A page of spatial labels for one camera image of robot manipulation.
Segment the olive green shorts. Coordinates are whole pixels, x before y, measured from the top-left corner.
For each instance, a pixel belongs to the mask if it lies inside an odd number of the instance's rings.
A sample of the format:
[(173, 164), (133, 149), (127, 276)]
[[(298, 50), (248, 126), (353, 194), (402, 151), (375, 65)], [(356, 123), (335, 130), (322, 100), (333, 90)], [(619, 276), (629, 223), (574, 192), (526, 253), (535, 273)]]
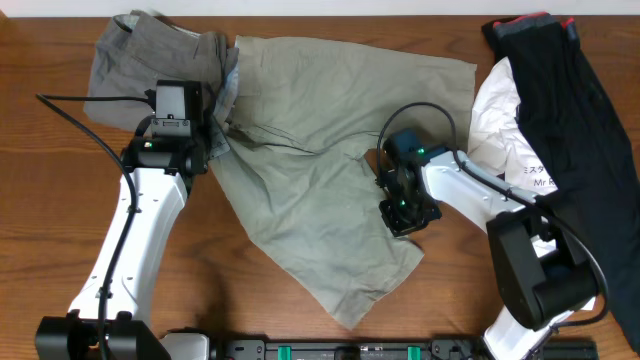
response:
[(420, 263), (365, 160), (381, 133), (468, 138), (473, 64), (301, 37), (238, 37), (228, 153), (211, 168), (250, 240), (342, 326)]

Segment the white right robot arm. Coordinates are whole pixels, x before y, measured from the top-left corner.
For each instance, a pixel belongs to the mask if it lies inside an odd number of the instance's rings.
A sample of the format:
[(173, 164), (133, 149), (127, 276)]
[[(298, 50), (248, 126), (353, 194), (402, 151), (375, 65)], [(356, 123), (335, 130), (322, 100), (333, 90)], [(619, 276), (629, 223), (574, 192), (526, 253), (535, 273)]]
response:
[(462, 151), (426, 146), (411, 129), (380, 138), (379, 205), (394, 236), (424, 229), (446, 204), (483, 230), (500, 297), (495, 322), (476, 344), (431, 344), (434, 359), (595, 359), (590, 341), (554, 342), (570, 316), (603, 289), (594, 256), (558, 215), (562, 203), (489, 176)]

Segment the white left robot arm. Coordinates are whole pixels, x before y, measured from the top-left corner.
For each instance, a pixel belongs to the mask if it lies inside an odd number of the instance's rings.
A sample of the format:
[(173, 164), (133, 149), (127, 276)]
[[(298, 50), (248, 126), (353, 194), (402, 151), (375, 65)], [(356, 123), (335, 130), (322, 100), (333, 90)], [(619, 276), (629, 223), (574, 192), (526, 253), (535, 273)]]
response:
[(35, 335), (41, 359), (213, 359), (197, 330), (156, 337), (151, 305), (164, 250), (196, 176), (208, 170), (210, 124), (202, 86), (160, 80), (142, 102), (151, 113), (121, 153), (118, 204), (95, 265), (63, 317), (45, 316)]

